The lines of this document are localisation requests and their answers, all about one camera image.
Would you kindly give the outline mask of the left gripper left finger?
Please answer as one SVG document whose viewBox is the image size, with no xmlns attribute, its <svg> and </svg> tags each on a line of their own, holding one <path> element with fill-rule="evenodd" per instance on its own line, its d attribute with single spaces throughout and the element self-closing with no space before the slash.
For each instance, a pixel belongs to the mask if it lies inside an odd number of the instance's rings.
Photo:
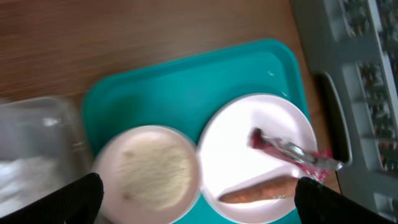
<svg viewBox="0 0 398 224">
<path fill-rule="evenodd" d="M 103 197 L 103 181 L 92 172 L 2 217 L 1 224 L 94 224 Z"/>
</svg>

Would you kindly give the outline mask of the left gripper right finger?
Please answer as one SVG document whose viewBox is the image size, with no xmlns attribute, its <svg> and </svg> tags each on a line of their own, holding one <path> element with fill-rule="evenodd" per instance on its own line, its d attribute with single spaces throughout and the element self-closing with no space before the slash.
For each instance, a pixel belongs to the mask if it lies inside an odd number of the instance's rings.
<svg viewBox="0 0 398 224">
<path fill-rule="evenodd" d="M 393 224 L 308 177 L 298 180 L 294 202 L 303 224 Z"/>
</svg>

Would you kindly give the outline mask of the red foil wrapper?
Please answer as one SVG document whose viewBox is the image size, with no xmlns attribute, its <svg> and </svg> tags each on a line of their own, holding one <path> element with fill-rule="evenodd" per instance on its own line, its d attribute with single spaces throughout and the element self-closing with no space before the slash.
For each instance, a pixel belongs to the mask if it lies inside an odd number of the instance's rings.
<svg viewBox="0 0 398 224">
<path fill-rule="evenodd" d="M 343 167 L 343 163 L 330 157 L 327 153 L 305 151 L 293 142 L 266 136 L 259 128 L 254 128 L 249 137 L 253 149 L 291 163 L 318 182 L 323 182 L 331 171 Z"/>
</svg>

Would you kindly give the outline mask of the white bowl with residue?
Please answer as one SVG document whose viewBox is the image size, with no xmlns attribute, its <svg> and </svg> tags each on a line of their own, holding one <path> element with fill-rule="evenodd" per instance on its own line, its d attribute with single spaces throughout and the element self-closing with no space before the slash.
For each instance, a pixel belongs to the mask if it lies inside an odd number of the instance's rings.
<svg viewBox="0 0 398 224">
<path fill-rule="evenodd" d="M 103 181 L 100 212 L 112 223 L 173 223 L 196 204 L 196 145 L 165 126 L 140 126 L 110 140 L 95 159 Z"/>
</svg>

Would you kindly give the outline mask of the white napkin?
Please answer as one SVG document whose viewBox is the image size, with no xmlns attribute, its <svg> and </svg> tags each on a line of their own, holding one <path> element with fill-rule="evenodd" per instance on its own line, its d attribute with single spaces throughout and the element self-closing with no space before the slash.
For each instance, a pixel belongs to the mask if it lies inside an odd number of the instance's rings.
<svg viewBox="0 0 398 224">
<path fill-rule="evenodd" d="M 31 157 L 1 161 L 1 216 L 26 207 L 64 185 L 55 159 Z"/>
</svg>

